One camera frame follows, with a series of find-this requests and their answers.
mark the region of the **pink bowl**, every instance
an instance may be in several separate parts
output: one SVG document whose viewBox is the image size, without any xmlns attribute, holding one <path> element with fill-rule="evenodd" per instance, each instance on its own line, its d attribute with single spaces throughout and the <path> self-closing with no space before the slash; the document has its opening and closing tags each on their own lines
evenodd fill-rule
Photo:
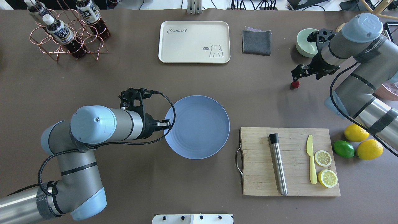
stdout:
<svg viewBox="0 0 398 224">
<path fill-rule="evenodd" d="M 385 82 L 375 94 L 386 100 L 398 101 L 398 88 L 393 83 Z"/>
</svg>

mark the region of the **brown table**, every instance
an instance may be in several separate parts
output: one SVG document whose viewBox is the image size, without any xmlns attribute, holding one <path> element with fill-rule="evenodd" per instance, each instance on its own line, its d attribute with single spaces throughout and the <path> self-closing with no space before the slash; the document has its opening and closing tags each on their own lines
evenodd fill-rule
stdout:
<svg viewBox="0 0 398 224">
<path fill-rule="evenodd" d="M 40 136 L 70 119 L 84 105 L 118 108 L 118 94 L 133 88 L 165 93 L 172 101 L 205 95 L 224 106 L 230 137 L 214 156 L 189 160 L 165 140 L 151 145 L 109 145 L 96 151 L 107 207 L 79 223 L 151 223 L 155 214 L 230 213 L 235 223 L 396 223 L 397 158 L 387 150 L 374 161 L 336 155 L 341 196 L 243 196 L 235 166 L 239 128 L 328 128 L 332 141 L 350 124 L 323 106 L 334 76 L 300 80 L 290 90 L 291 70 L 309 63 L 295 49 L 304 28 L 335 29 L 353 12 L 267 12 L 209 9 L 102 11 L 112 37 L 99 61 L 61 55 L 52 61 L 31 44 L 35 28 L 25 10 L 0 14 L 0 197 L 37 182 L 47 157 Z M 231 59 L 226 64 L 163 64 L 160 25 L 166 20 L 216 20 L 230 27 Z M 272 31 L 271 56 L 242 54 L 241 30 Z M 353 60 L 346 61 L 346 68 Z M 145 100 L 147 112 L 162 119 L 169 105 L 162 97 Z M 43 181 L 60 179 L 56 160 Z M 75 223 L 69 214 L 46 223 Z"/>
</svg>

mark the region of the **soda bottle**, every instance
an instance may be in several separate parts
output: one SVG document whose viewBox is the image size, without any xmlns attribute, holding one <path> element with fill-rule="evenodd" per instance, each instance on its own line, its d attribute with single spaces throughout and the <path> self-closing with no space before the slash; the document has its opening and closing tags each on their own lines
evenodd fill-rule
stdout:
<svg viewBox="0 0 398 224">
<path fill-rule="evenodd" d="M 111 35 L 92 0 L 77 0 L 76 8 L 82 15 L 84 21 L 88 25 L 95 27 L 97 31 L 93 27 L 90 27 L 94 34 L 98 33 L 104 40 Z"/>
<path fill-rule="evenodd" d="M 44 15 L 43 21 L 47 24 L 47 33 L 66 47 L 72 56 L 79 58 L 86 53 L 86 47 L 75 40 L 75 35 L 62 20 L 54 19 L 51 15 Z"/>
<path fill-rule="evenodd" d="M 51 15 L 50 11 L 46 8 L 45 4 L 37 2 L 36 0 L 23 0 L 27 5 L 29 14 L 33 17 L 38 24 L 45 26 L 43 22 L 44 15 Z"/>
</svg>

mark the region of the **cutting board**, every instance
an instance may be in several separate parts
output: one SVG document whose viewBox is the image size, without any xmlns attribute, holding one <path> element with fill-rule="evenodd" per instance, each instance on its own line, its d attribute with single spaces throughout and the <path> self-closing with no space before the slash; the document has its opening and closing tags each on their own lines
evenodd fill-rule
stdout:
<svg viewBox="0 0 398 224">
<path fill-rule="evenodd" d="M 279 134 L 287 196 L 340 196 L 339 184 L 333 188 L 310 182 L 310 158 L 306 153 L 308 135 L 313 136 L 314 153 L 327 151 L 332 157 L 329 167 L 315 163 L 316 173 L 330 169 L 337 175 L 328 129 L 321 128 L 251 128 L 241 127 L 243 155 L 243 194 L 282 196 L 277 189 L 271 157 L 269 134 Z"/>
</svg>

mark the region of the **lemon slice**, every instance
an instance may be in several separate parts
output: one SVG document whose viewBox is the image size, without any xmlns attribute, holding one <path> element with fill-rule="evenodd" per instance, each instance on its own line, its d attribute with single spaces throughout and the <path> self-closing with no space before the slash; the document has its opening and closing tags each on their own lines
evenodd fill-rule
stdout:
<svg viewBox="0 0 398 224">
<path fill-rule="evenodd" d="M 314 159 L 315 162 L 322 167 L 327 167 L 332 163 L 332 157 L 325 150 L 319 150 L 318 152 L 316 152 L 314 155 Z"/>
<path fill-rule="evenodd" d="M 324 169 L 318 173 L 318 180 L 325 187 L 334 187 L 337 184 L 337 175 L 329 169 Z"/>
</svg>

